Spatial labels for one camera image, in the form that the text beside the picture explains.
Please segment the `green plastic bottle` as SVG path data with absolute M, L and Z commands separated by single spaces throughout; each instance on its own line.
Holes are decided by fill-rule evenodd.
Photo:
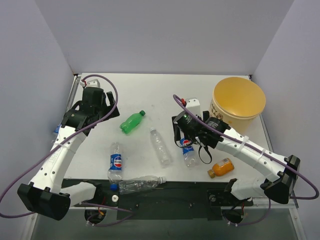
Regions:
M 138 113 L 132 114 L 130 117 L 127 118 L 126 121 L 124 121 L 119 128 L 123 133 L 128 135 L 134 128 L 136 128 L 143 120 L 143 117 L 145 116 L 146 112 L 144 110 L 141 110 Z

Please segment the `orange juice bottle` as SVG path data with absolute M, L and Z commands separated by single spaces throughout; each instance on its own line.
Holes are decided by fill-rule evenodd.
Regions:
M 225 174 L 233 171 L 235 169 L 234 164 L 229 158 L 224 158 L 223 160 L 215 163 L 211 169 L 207 171 L 211 179 L 215 177 L 221 177 Z

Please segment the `large clear plastic bottle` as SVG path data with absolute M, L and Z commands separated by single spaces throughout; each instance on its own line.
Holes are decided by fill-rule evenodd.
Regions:
M 139 192 L 150 191 L 157 188 L 159 185 L 166 183 L 165 176 L 142 176 L 129 180 L 122 180 L 118 184 L 119 194 L 127 195 Z

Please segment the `Pepsi bottle blue cap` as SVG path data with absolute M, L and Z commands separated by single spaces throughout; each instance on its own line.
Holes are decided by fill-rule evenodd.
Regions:
M 118 142 L 114 142 L 110 146 L 110 161 L 107 177 L 110 183 L 110 189 L 116 191 L 118 184 L 123 178 L 122 173 L 122 150 L 123 147 Z

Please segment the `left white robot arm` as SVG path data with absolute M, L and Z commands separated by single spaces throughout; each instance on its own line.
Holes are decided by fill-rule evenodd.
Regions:
M 70 207 L 87 201 L 92 206 L 103 200 L 102 187 L 90 180 L 62 188 L 65 173 L 80 145 L 90 133 L 88 126 L 96 121 L 120 115 L 112 92 L 86 87 L 82 99 L 64 114 L 53 153 L 46 157 L 28 184 L 21 184 L 17 194 L 25 207 L 54 220 L 65 217 Z

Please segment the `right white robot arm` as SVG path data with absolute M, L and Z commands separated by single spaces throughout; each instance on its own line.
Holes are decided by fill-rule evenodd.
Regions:
M 226 203 L 234 205 L 257 197 L 267 197 L 279 204 L 289 202 L 298 178 L 291 169 L 298 171 L 301 162 L 298 157 L 269 152 L 216 117 L 202 121 L 182 111 L 172 117 L 172 124 L 174 131 L 182 131 L 193 144 L 228 153 L 261 173 L 253 179 L 230 180 L 223 192 Z

